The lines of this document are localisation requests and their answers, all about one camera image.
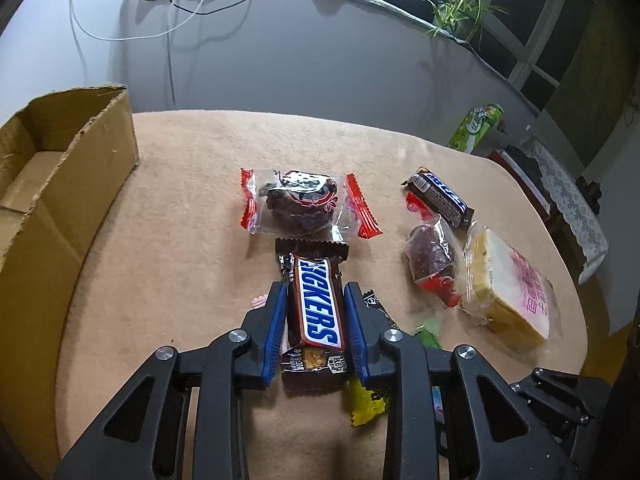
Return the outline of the black candy wrapper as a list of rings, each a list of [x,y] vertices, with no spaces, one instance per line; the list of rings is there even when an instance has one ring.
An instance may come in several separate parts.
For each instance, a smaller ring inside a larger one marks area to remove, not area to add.
[[[380,311],[382,315],[385,316],[387,322],[389,322],[390,324],[393,323],[392,318],[382,305],[382,302],[378,299],[378,296],[376,296],[376,293],[373,289],[364,292],[362,294],[362,299],[369,308]]]

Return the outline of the Snickers bar brown wrapper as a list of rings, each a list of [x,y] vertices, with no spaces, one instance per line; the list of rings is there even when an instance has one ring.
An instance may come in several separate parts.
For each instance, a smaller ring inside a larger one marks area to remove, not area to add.
[[[349,375],[341,274],[348,246],[279,238],[276,254],[288,285],[284,388],[292,396],[335,391]]]

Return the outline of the green candy clear wrapper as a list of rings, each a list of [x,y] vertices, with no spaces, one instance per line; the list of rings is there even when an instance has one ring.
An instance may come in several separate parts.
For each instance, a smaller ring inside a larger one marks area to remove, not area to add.
[[[420,340],[423,347],[427,349],[438,349],[442,346],[439,343],[440,322],[431,318],[421,323],[415,330],[413,336]]]

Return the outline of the yellow candy wrapper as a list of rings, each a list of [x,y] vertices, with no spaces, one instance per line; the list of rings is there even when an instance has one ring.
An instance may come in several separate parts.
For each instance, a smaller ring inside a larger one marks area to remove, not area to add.
[[[350,423],[362,427],[387,412],[388,399],[378,390],[367,389],[357,377],[347,382]]]

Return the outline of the oval date snack red wrapper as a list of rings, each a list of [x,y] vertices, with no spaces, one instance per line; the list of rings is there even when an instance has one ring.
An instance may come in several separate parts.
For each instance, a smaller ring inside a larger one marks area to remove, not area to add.
[[[447,308],[455,308],[462,297],[458,239],[446,220],[431,211],[416,194],[407,192],[405,201],[408,211],[420,216],[404,247],[414,284],[438,297]]]

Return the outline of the packaged sliced bread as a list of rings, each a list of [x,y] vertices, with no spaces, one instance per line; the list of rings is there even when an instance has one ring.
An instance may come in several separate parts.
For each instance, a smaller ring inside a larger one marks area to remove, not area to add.
[[[470,232],[463,251],[465,293],[460,307],[496,344],[527,359],[562,340],[551,282],[487,226]]]

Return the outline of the round date snack red wrapper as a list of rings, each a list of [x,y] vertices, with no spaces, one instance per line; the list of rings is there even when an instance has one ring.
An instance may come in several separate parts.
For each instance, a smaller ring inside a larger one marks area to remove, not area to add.
[[[240,170],[244,210],[240,226],[250,234],[343,243],[381,235],[354,174],[300,170]]]

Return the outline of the beige table cloth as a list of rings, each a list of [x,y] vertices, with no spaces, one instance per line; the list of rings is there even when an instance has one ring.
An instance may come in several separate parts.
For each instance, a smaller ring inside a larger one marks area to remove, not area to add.
[[[61,479],[187,479],[149,432],[109,436],[96,415],[156,350],[207,346],[241,325],[252,300],[279,277],[271,238],[240,220],[240,172],[299,169],[354,174],[382,232],[353,240],[342,273],[371,289],[405,330],[431,298],[413,285],[402,248],[416,223],[401,182],[426,167],[550,280],[562,335],[538,360],[576,373],[587,354],[586,321],[555,244],[513,179],[487,159],[415,136],[360,125],[249,112],[134,116],[140,164],[108,213],[67,315],[56,386]]]

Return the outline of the white lace cloth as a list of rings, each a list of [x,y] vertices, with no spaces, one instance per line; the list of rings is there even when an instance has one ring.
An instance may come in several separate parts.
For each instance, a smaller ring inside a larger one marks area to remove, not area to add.
[[[534,136],[525,139],[520,149],[535,159],[541,172],[541,182],[552,202],[572,231],[585,257],[578,284],[587,283],[608,254],[606,239],[597,215],[579,191],[572,176],[554,155]]]

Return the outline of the green carton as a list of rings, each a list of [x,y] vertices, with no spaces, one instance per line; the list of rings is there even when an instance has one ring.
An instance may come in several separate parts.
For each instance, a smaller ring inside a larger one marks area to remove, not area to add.
[[[472,108],[452,135],[448,146],[455,151],[471,154],[487,131],[498,125],[502,115],[503,108],[497,103]]]

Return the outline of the cardboard box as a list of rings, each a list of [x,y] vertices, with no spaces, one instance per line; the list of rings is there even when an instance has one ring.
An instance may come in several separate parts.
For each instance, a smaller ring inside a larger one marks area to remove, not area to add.
[[[1,444],[43,479],[60,460],[55,386],[68,306],[138,162],[120,84],[40,96],[1,128]]]

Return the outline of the potted spider plant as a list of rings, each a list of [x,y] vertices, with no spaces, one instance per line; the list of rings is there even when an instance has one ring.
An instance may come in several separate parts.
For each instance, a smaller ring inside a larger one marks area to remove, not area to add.
[[[486,29],[488,16],[508,15],[503,6],[487,3],[485,0],[422,0],[427,2],[433,13],[436,29],[433,36],[447,34],[462,44],[477,41],[480,46]]]

